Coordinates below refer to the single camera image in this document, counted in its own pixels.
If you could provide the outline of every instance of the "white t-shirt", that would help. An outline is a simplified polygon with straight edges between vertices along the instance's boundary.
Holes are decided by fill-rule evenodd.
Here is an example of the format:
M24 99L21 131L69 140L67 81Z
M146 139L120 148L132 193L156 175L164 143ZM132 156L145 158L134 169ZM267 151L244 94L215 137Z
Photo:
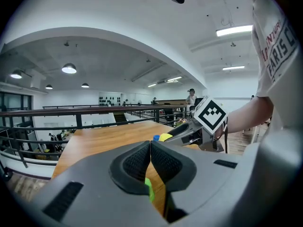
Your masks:
M301 48L289 21L274 0L255 0L253 18L252 41L259 59L256 96L266 97L269 88L291 63L300 60L297 55ZM280 130L282 126L280 116L274 108L268 131Z
M197 96L196 95L189 95L186 99L186 101L189 101L190 104L194 105L195 104L195 100L196 100Z

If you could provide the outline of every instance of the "wooden table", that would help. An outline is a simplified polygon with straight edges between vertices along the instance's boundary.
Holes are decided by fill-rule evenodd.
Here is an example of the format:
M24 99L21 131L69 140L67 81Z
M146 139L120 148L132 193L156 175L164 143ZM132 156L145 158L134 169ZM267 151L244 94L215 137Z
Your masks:
M87 156L139 141L152 140L154 135L167 133L171 129L167 125L145 121L114 127L76 130L60 156L53 178ZM188 147L200 150L197 145ZM146 177L151 180L152 188L155 192L153 204L159 213L163 215L165 185L151 163L147 168Z

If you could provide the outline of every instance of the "black railing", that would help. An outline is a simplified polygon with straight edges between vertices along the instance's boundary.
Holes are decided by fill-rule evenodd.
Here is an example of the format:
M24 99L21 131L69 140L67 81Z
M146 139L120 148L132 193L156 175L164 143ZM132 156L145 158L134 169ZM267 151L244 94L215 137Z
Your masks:
M17 111L17 110L28 110L28 107L24 107L24 108L7 108L6 111Z
M43 106L43 109L54 109L54 108L79 108L79 107L100 107L98 104L93 105L63 105L63 106Z
M45 153L45 152L33 152L33 151L26 151L23 150L20 146L22 143L34 143L34 144L52 144L52 145L60 145L68 143L68 140L60 140L60 141L47 141L47 140L24 140L24 139L17 139L16 134L20 131L52 131L52 130L76 130L76 129L88 129L88 128L100 128L100 127L108 127L113 125L123 125L129 123L136 123L136 122L144 122L153 120L155 122L159 122L162 124L171 124L177 121L166 121L163 122L161 119L165 119L172 116L184 116L186 118L186 105L132 105L129 106L119 106L119 107L103 107L99 105L65 105L65 106L45 106L44 109L41 110L22 110L22 111L7 111L7 112L0 112L0 117L9 118L10 126L0 126L1 129L7 130L10 132L8 137L0 136L1 140L6 140L10 142L10 147L0 146L0 149L3 150L11 150L12 152L17 152L20 156L20 159L16 159L14 155L8 156L7 154L0 154L4 157L11 158L14 160L18 160L23 162L24 166L27 168L27 163L37 164L37 162L29 161L24 159L24 155L42 155L42 156L60 156L61 152L57 153ZM165 109L178 109L178 108L185 108L184 112L175 111L177 113L173 114L164 114L160 113L160 111L164 111ZM81 115L83 114L107 114L107 113L117 113L117 112L128 112L130 114L135 114L140 119L132 120L132 121L125 121L125 122L113 122L113 123L104 123L104 124L94 124L84 126L82 125L82 118ZM34 117L34 116L61 116L61 115L75 115L76 116L76 126L72 127L14 127L13 124L13 117ZM55 163L45 163L41 162L38 163L40 165L56 165Z

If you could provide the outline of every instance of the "ceiling light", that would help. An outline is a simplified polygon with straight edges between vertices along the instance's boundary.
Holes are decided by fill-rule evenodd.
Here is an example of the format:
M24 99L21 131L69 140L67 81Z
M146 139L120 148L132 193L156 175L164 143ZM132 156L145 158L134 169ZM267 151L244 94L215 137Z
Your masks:
M10 75L12 78L20 79L22 78L21 76L21 71L20 70L15 70L13 73Z
M68 74L74 74L77 72L76 67L72 63L67 63L62 67L62 71Z
M230 34L234 34L234 33L250 32L250 31L252 31L252 25L220 29L220 30L217 30L216 33L217 33L217 36L223 36L223 35L230 35Z
M222 70L242 69L245 66L224 67Z
M48 84L46 87L46 89L53 89L52 85Z
M83 83L81 87L89 88L89 85L87 83Z
M177 80L177 79L180 79L180 78L182 78L182 77L172 78L172 79L169 79L167 81L173 81L173 80Z

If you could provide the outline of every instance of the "chair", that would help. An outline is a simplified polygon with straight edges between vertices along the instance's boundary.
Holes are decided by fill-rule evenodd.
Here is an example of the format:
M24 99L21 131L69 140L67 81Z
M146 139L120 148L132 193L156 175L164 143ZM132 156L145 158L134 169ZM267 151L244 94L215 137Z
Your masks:
M55 146L53 144L46 144L45 146L47 149L49 149L49 153L55 152Z
M169 115L169 114L173 114L174 111L172 108L164 108L163 109L165 115ZM174 120L174 116L165 116L165 119L169 122L169 121L173 121Z

